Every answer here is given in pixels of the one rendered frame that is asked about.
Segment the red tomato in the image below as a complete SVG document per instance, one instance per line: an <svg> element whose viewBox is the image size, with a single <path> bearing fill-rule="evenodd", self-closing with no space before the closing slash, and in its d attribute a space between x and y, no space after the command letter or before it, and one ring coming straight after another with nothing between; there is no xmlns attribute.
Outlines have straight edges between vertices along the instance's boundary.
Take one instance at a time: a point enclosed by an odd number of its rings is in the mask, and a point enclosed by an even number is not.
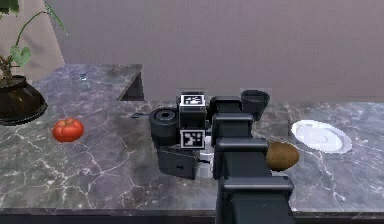
<svg viewBox="0 0 384 224"><path fill-rule="evenodd" d="M55 123L52 135L58 142L73 142L84 134L84 125L75 118L66 118Z"/></svg>

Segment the black mug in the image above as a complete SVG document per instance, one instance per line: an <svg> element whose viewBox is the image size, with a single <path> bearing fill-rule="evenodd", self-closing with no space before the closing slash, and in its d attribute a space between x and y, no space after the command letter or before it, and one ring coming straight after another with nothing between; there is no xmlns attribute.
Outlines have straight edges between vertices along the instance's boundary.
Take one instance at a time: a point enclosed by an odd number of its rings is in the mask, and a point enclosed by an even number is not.
<svg viewBox="0 0 384 224"><path fill-rule="evenodd" d="M242 111L250 113L255 121L259 121L268 106L270 96L260 90L244 90L241 93Z"/></svg>

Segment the brown kiwi fruit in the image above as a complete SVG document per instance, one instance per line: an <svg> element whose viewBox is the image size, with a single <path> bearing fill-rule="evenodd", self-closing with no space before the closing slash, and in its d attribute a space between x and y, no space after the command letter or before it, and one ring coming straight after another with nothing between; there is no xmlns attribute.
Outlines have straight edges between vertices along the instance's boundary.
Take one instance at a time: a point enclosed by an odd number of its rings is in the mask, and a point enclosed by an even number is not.
<svg viewBox="0 0 384 224"><path fill-rule="evenodd" d="M271 142L266 155L269 169L277 172L291 168L299 159L298 149L287 142Z"/></svg>

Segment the white plate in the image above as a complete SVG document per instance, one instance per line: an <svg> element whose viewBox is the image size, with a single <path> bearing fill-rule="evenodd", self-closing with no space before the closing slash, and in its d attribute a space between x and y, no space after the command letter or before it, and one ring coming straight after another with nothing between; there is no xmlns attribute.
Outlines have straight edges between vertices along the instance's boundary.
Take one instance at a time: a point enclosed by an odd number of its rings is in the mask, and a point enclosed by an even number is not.
<svg viewBox="0 0 384 224"><path fill-rule="evenodd" d="M291 126L291 133L299 142L323 153L345 154L352 149L349 136L324 122L299 120Z"/></svg>

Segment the house plant in black pot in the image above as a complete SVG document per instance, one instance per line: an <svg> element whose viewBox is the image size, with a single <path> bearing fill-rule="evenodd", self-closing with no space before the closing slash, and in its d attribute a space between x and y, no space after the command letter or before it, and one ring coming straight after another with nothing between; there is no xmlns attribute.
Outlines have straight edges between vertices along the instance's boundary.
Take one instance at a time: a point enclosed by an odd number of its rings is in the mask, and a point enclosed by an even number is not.
<svg viewBox="0 0 384 224"><path fill-rule="evenodd" d="M43 0L44 10L34 14L21 28L7 57L0 54L0 125L17 126L41 117L48 108L43 95L27 82L24 75L15 75L13 68L24 67L31 59L29 47L21 47L20 39L27 26L40 15L51 16L66 32L52 6Z"/></svg>

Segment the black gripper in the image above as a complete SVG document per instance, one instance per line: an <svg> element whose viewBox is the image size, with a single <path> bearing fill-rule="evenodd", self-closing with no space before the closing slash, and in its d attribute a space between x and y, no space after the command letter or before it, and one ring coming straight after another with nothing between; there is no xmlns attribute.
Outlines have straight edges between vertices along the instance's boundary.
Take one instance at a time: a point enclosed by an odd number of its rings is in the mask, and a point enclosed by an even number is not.
<svg viewBox="0 0 384 224"><path fill-rule="evenodd" d="M179 115L176 108L162 107L151 113L137 112L132 118L149 119L151 139L162 173L191 180L196 178L197 154L180 147Z"/></svg>

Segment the small clear glass shaker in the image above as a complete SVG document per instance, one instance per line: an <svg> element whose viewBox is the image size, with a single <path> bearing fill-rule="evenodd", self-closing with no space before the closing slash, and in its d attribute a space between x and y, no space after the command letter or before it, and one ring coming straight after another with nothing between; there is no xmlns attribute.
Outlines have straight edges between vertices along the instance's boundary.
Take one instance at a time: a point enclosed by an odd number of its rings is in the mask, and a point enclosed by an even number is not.
<svg viewBox="0 0 384 224"><path fill-rule="evenodd" d="M86 90L90 88L90 83L88 82L87 75L85 73L79 75L79 80L82 89Z"/></svg>

